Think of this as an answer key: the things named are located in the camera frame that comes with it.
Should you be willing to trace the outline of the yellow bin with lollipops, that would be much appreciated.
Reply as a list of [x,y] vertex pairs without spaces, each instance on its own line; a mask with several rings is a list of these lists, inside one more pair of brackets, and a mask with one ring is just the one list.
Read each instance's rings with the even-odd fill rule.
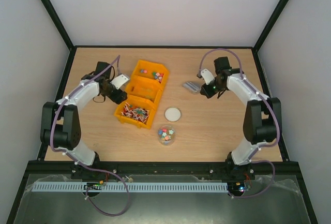
[[156,111],[157,105],[152,101],[129,95],[125,101],[118,105],[114,116],[122,124],[151,129]]

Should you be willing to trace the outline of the metal scoop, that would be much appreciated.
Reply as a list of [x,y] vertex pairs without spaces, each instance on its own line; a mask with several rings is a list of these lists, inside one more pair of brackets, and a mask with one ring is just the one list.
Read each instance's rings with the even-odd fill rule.
[[199,94],[201,90],[201,85],[197,82],[187,81],[183,83],[183,87],[190,91],[192,94]]

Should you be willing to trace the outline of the clear plastic jar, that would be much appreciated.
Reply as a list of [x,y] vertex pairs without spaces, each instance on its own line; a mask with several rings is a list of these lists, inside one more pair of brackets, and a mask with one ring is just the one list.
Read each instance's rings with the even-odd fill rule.
[[171,125],[163,125],[157,130],[159,142],[162,145],[168,146],[174,143],[176,138],[175,129]]

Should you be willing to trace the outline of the yellow bin with star candies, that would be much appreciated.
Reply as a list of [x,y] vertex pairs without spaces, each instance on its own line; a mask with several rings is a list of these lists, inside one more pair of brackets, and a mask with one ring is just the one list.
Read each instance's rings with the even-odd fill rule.
[[149,86],[154,85],[164,91],[169,75],[169,70],[163,64],[138,60],[131,74],[131,80],[139,79]]

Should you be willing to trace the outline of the white jar lid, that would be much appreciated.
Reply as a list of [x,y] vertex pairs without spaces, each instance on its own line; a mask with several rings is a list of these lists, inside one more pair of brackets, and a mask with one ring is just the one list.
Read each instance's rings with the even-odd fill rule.
[[165,110],[164,116],[169,122],[177,122],[180,120],[182,114],[179,108],[177,107],[169,107]]

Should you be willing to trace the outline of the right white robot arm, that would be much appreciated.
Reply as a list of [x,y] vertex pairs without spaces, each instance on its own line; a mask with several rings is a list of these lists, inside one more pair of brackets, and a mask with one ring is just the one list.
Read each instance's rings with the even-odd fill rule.
[[230,163],[225,166],[231,178],[239,177],[243,165],[251,163],[252,157],[263,147],[277,144],[281,136],[281,102],[262,93],[247,79],[239,68],[232,68],[227,57],[214,60],[215,75],[208,69],[199,68],[197,77],[204,80],[200,94],[208,99],[233,92],[245,105],[243,122],[244,138],[239,146],[230,152]]

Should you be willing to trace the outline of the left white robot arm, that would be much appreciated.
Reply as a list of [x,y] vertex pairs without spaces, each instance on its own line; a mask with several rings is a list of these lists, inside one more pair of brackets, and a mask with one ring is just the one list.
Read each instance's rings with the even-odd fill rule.
[[127,93],[121,87],[130,78],[120,72],[110,77],[114,70],[113,63],[98,62],[96,69],[84,75],[68,95],[43,105],[40,131],[42,144],[85,166],[92,166],[98,160],[98,154],[88,148],[81,138],[79,112],[100,95],[115,104],[127,99]]

